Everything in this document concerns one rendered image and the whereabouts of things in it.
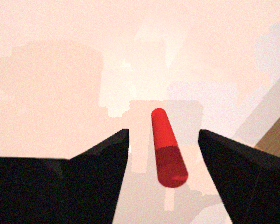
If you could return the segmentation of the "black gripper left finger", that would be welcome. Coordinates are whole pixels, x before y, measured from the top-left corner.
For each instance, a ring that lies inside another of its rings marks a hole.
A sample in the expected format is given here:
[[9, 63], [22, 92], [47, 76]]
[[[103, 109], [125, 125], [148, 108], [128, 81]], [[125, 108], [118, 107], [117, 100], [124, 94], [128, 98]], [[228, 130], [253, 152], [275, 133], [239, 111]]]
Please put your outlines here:
[[113, 224], [128, 152], [123, 128], [71, 159], [0, 157], [0, 210], [52, 212], [60, 224]]

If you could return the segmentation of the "red peg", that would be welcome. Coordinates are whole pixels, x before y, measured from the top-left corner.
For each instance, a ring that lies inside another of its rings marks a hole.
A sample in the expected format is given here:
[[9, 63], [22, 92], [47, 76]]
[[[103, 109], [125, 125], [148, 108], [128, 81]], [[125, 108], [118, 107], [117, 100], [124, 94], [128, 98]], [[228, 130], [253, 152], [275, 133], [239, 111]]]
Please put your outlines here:
[[166, 111], [154, 109], [151, 119], [158, 181], [168, 188], [180, 187], [187, 182], [189, 172]]

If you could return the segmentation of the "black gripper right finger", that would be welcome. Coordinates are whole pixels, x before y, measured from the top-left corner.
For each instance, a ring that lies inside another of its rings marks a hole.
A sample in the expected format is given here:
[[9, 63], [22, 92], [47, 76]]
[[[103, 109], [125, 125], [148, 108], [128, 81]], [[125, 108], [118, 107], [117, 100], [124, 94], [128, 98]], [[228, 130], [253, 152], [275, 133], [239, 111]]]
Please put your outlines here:
[[232, 224], [280, 224], [280, 157], [207, 129], [198, 145]]

